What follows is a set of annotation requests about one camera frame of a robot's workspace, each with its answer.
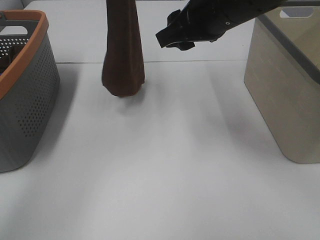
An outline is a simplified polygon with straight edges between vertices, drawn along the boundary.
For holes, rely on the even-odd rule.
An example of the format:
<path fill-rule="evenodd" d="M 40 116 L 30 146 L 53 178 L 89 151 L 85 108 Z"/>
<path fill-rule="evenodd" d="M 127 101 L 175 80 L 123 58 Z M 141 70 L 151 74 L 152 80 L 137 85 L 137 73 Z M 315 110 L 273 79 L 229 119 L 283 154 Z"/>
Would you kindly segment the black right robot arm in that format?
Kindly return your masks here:
<path fill-rule="evenodd" d="M 187 51 L 196 42 L 215 42 L 228 30 L 263 15 L 284 0 L 190 0 L 167 17 L 155 36 L 161 48 Z"/>

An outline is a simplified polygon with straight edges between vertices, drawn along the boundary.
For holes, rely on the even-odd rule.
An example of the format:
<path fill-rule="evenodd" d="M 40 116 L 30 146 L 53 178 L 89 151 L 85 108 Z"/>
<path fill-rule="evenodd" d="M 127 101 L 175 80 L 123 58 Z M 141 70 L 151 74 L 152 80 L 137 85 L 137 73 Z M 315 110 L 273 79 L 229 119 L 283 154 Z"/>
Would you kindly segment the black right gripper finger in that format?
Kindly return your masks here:
<path fill-rule="evenodd" d="M 178 48 L 182 49 L 183 27 L 170 24 L 155 36 L 161 48 Z"/>
<path fill-rule="evenodd" d="M 188 50 L 195 47 L 195 43 L 190 42 L 190 41 L 174 42 L 174 43 L 168 44 L 166 47 L 167 48 L 177 48 L 180 51 L 188 51 Z"/>

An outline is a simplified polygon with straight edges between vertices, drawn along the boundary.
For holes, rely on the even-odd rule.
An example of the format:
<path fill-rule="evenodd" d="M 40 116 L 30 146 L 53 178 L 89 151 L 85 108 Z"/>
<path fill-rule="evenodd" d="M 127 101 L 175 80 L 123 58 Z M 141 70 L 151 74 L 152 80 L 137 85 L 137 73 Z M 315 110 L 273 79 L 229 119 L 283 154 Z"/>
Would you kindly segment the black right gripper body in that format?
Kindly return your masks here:
<path fill-rule="evenodd" d="M 167 17 L 168 25 L 182 26 L 182 42 L 215 42 L 237 26 L 222 0 L 190 0 Z"/>

